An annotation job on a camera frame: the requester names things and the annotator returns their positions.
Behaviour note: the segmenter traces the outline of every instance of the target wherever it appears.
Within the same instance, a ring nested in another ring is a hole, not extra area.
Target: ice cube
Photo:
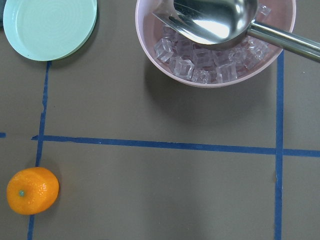
[[[211,51],[212,58],[216,66],[229,64],[229,50],[224,51]]]
[[[214,84],[216,82],[216,79],[217,79],[217,72],[216,70],[210,70],[208,71],[210,73],[210,82],[208,82],[209,84]]]
[[[164,24],[162,27],[162,38],[169,40],[170,42],[178,41],[178,33],[168,25]]]
[[[270,51],[268,47],[268,43],[251,37],[249,39],[249,50],[251,53],[259,60],[264,59],[265,55]]]
[[[196,48],[192,52],[192,62],[195,68],[209,67],[214,64],[212,53],[206,48]]]
[[[178,78],[191,80],[195,65],[189,59],[182,59],[179,57],[176,59],[173,74]]]
[[[230,82],[238,78],[236,63],[231,62],[216,67],[217,81],[218,82]]]
[[[271,12],[271,8],[259,3],[256,19],[258,21],[263,22],[264,20],[267,19],[267,17],[269,16],[270,12]]]
[[[191,78],[191,82],[199,84],[208,84],[211,82],[211,73],[203,69],[195,69]]]
[[[169,68],[172,73],[174,73],[174,69],[176,67],[177,56],[172,56],[169,59]]]
[[[162,62],[167,62],[168,59],[174,54],[172,50],[171,41],[161,38],[155,45],[155,57]]]
[[[176,43],[177,55],[191,59],[193,49],[193,42],[185,36],[179,35]]]
[[[250,50],[246,50],[246,57],[243,63],[248,70],[251,70],[259,62],[260,60],[256,58],[256,56]]]
[[[243,47],[234,47],[230,49],[228,58],[230,62],[235,62],[237,66],[243,66],[246,52]]]

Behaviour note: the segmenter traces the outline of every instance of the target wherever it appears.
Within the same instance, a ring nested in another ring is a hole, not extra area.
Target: light green plate
[[[19,54],[50,61],[78,50],[96,19],[97,0],[7,0],[3,28]]]

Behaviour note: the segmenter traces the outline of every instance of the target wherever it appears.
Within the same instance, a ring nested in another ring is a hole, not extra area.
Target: bowl
[[[156,58],[155,44],[162,38],[163,23],[152,12],[161,0],[137,0],[135,8],[135,27],[139,42],[150,61],[163,73],[180,83],[199,88],[219,88],[247,80],[274,62],[282,48],[269,44],[269,52],[253,68],[236,80],[223,83],[197,83],[179,78],[170,71],[167,63]],[[296,19],[296,0],[260,0],[260,4],[271,9],[270,14],[261,22],[276,28],[292,32]]]

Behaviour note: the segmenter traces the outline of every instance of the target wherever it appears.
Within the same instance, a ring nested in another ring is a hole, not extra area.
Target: gray table surface
[[[286,51],[239,84],[186,86],[145,56],[135,6],[99,0],[92,36],[50,66],[0,29],[0,239],[318,240],[320,65]],[[297,1],[295,33],[320,42],[319,22]],[[59,198],[18,215],[6,187],[36,160]]]

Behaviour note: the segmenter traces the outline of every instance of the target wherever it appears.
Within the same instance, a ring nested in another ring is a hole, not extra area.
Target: scoop handle
[[[319,42],[257,21],[251,23],[247,34],[320,63]]]

